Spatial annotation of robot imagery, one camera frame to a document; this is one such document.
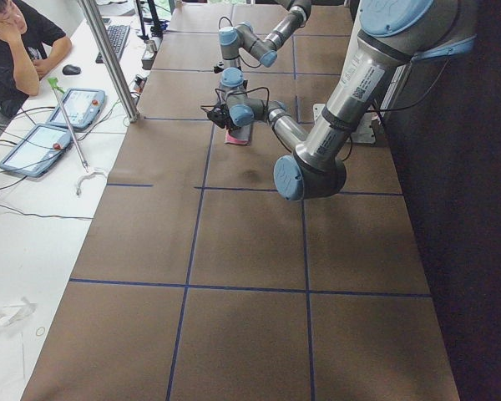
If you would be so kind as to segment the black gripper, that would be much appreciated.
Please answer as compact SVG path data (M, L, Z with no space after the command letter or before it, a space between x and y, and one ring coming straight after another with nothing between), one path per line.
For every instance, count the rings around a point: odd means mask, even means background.
M222 105L201 105L200 109L205 112L206 117L219 128L233 128L234 124L227 107Z

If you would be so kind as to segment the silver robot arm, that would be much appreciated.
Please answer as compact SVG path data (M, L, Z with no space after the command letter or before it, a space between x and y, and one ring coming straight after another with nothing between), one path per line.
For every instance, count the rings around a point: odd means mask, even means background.
M271 127L290 152L274 167L276 189L289 201L328 197L341 190L347 173L337 154L398 67L467 53L476 38L476 1L360 2L358 49L313 128L305 131L283 103L250 97L240 69L242 50L270 67L278 50L311 16L308 1L283 1L281 6L288 14L264 39L255 35L249 23L219 29L218 101L204 110L236 142L248 141L256 121Z
M215 74L228 68L241 69L240 51L245 50L258 61L258 66L269 68L277 59L278 51L299 28L304 28L311 16L311 1L277 1L288 14L264 38L259 38L248 22L225 26L218 30L221 61L213 67Z

